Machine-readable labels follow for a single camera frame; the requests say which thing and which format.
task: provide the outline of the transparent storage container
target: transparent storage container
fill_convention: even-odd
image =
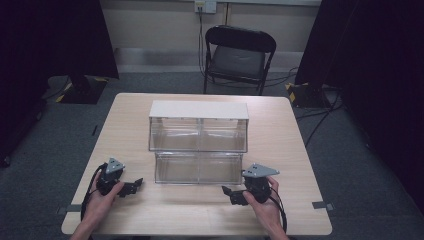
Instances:
[[[150,151],[247,152],[246,103],[154,101]]]
[[[156,152],[156,183],[241,184],[241,153]]]
[[[154,101],[149,121],[156,183],[241,184],[246,103]]]

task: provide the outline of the wall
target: wall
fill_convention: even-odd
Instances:
[[[218,2],[216,14],[203,14],[203,33],[227,22],[268,32],[277,41],[277,51],[303,52],[319,1],[268,1],[280,4]],[[198,49],[200,20],[193,1],[102,0],[101,4],[114,48]]]

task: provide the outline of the hand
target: hand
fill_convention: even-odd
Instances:
[[[278,182],[272,177],[267,177],[268,182],[271,184],[271,197],[278,200]],[[243,192],[246,201],[252,206],[256,214],[256,218],[265,230],[268,232],[272,240],[289,239],[281,226],[280,210],[273,201],[268,199],[264,203],[256,201],[255,197],[248,191]]]
[[[112,190],[107,195],[103,196],[99,191],[96,190],[96,183],[100,177],[100,174],[101,173],[98,172],[94,178],[90,190],[91,196],[88,200],[84,218],[78,225],[77,229],[75,229],[71,239],[88,239],[88,237],[91,235],[91,232],[94,231],[100,222],[106,218],[110,208],[112,207],[115,196],[124,187],[124,183],[119,182],[113,186]]]

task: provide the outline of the metal bracket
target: metal bracket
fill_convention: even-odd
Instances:
[[[242,176],[259,178],[277,174],[280,174],[280,171],[254,163],[247,170],[243,171]]]
[[[111,157],[109,159],[109,163],[107,164],[106,168],[106,174],[110,174],[119,170],[123,170],[125,168],[125,165],[120,163],[115,158]]]

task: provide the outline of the wooden table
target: wooden table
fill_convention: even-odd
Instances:
[[[116,198],[98,234],[147,236],[260,236],[264,230],[250,206],[231,205],[220,185],[166,185],[154,182],[155,157],[148,151],[153,100],[246,102],[248,153],[243,168],[259,163],[279,170],[289,235],[327,235],[332,226],[322,201],[288,99],[262,96],[121,93],[116,96],[72,204],[81,204],[95,169],[111,156],[126,165],[121,181],[144,182],[135,195]],[[245,189],[244,185],[231,189]],[[62,225],[72,234],[80,214],[67,213]]]

